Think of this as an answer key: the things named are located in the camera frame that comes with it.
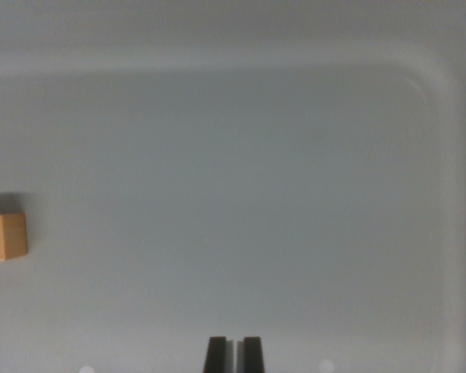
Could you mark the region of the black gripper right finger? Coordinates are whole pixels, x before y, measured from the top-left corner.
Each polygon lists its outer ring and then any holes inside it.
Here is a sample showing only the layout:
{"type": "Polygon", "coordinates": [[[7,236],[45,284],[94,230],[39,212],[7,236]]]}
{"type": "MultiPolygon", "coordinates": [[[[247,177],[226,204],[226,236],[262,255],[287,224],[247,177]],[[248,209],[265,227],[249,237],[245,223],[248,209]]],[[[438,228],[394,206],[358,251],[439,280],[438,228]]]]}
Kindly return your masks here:
{"type": "Polygon", "coordinates": [[[237,342],[236,372],[265,372],[262,340],[259,336],[247,336],[237,342]]]}

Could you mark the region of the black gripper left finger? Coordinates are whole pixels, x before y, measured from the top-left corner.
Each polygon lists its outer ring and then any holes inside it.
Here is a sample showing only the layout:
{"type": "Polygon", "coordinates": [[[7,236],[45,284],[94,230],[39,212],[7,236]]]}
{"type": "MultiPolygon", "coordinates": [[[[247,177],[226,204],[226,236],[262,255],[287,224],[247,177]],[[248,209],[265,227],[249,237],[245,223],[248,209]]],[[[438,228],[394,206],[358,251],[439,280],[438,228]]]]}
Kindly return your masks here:
{"type": "Polygon", "coordinates": [[[233,372],[233,341],[226,336],[212,336],[207,345],[203,373],[233,372]]]}

